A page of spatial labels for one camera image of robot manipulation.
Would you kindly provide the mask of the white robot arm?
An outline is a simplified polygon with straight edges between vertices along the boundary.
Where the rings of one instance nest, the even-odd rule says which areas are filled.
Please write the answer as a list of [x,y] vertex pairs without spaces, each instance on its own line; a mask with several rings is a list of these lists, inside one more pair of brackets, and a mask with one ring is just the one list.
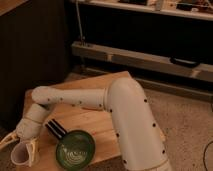
[[35,142],[45,119],[57,103],[104,110],[111,114],[124,166],[128,171],[172,171],[159,127],[143,88],[132,78],[118,78],[105,89],[60,90],[40,86],[32,91],[33,104],[14,131],[0,140],[0,149],[25,145],[25,164],[35,163]]

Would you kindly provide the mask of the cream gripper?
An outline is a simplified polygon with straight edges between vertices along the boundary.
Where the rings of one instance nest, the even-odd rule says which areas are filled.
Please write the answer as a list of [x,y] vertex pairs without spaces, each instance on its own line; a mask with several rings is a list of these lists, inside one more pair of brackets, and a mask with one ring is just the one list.
[[18,134],[16,131],[8,133],[2,140],[0,140],[0,150],[4,149],[8,145],[17,141],[28,141],[26,143],[26,149],[28,152],[28,166],[32,167],[39,161],[39,143],[38,134]]

